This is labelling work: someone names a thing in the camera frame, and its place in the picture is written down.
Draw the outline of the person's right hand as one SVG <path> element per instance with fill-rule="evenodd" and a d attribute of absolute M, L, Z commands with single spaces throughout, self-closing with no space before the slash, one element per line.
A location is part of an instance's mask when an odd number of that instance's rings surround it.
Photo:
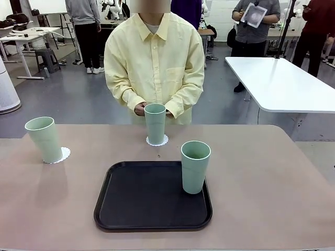
<path fill-rule="evenodd" d="M 143 117 L 145 112 L 144 112 L 144 108 L 145 106 L 147 105 L 146 102 L 142 102 L 142 103 L 139 103 L 135 106 L 134 108 L 134 113 L 140 117 Z"/>

